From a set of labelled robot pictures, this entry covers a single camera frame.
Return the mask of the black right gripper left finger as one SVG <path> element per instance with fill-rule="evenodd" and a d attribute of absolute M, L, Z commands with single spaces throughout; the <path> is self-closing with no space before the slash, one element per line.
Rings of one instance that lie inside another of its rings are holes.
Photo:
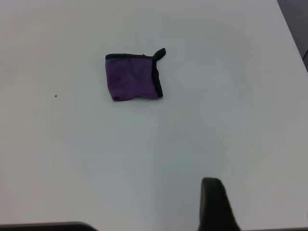
<path fill-rule="evenodd" d="M 83 222 L 52 222 L 3 224 L 1 231 L 96 231 L 94 227 Z"/>

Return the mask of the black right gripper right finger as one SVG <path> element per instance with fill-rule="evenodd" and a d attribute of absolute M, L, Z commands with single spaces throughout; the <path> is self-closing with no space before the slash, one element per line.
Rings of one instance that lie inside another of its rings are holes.
<path fill-rule="evenodd" d="M 203 178 L 199 210 L 200 231 L 239 231 L 226 189 L 217 178 Z"/>

